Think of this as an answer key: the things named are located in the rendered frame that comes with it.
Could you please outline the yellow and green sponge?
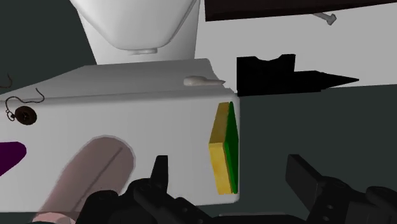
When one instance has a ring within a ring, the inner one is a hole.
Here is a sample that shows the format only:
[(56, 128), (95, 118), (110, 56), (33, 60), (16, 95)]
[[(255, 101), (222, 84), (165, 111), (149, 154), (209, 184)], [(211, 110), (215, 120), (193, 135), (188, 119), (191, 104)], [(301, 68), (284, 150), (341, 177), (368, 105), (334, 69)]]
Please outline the yellow and green sponge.
[(237, 194), (239, 130), (232, 101), (218, 104), (208, 148), (218, 193)]

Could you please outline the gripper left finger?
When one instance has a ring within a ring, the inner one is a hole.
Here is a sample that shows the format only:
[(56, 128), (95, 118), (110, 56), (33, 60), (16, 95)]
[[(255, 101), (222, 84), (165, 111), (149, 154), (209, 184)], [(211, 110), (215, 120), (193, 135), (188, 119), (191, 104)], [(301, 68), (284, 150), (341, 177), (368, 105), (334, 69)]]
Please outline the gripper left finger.
[(214, 224), (205, 212), (167, 193), (168, 156), (155, 159), (149, 178), (131, 182), (122, 195), (100, 190), (86, 200), (76, 224)]

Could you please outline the dark purple flat object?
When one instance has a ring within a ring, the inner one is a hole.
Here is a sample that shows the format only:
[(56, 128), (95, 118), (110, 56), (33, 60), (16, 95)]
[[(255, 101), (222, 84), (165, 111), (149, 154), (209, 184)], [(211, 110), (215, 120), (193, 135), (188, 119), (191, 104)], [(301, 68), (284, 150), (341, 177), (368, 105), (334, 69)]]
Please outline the dark purple flat object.
[(27, 154), (27, 148), (20, 142), (0, 143), (0, 176), (16, 166)]

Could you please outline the pale pink cylinder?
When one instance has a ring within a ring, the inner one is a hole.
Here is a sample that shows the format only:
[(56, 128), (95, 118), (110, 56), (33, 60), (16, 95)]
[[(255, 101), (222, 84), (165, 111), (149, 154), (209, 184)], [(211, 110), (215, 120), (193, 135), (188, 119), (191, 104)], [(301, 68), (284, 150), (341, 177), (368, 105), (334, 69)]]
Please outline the pale pink cylinder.
[(100, 190), (120, 193), (134, 166), (134, 153), (122, 140), (92, 139), (64, 167), (32, 222), (75, 224), (88, 196)]

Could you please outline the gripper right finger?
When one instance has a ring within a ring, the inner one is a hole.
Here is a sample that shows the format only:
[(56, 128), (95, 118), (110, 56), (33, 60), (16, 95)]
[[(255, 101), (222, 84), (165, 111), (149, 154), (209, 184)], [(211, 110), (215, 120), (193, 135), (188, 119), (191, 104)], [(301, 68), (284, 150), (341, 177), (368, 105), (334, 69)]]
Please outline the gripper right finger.
[(359, 192), (295, 154), (288, 155), (285, 179), (310, 211), (306, 224), (397, 224), (397, 192), (390, 188)]

